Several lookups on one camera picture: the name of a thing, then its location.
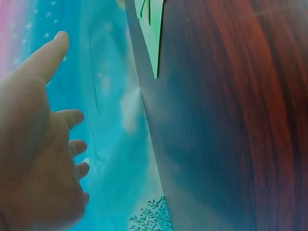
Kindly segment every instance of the teal fabric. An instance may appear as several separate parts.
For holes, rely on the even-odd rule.
[[[10,20],[14,22],[6,24],[14,26],[2,32],[7,39],[0,40],[14,37],[6,54],[9,71],[58,31],[70,35],[70,50],[47,88],[52,110],[79,108],[86,118],[72,130],[71,138],[84,139],[89,145],[76,161],[91,166],[81,182],[90,193],[90,203],[84,219],[72,230],[171,230],[124,3],[7,0],[0,3],[1,8],[13,11]]]

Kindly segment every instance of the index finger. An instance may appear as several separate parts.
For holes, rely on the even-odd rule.
[[[60,31],[55,38],[43,45],[24,61],[12,74],[37,77],[47,84],[58,69],[69,48],[69,36]]]

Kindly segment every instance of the fingernail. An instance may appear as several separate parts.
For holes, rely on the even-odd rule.
[[[59,31],[53,39],[56,39],[58,36],[62,34],[63,31]]]

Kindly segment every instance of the reddish-brown wood panel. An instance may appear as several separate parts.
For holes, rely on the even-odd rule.
[[[174,231],[308,230],[308,1],[165,0],[128,23]]]

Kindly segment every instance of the green paper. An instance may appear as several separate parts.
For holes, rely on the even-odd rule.
[[[137,17],[139,18],[155,78],[158,77],[163,5],[163,0],[135,0]]]

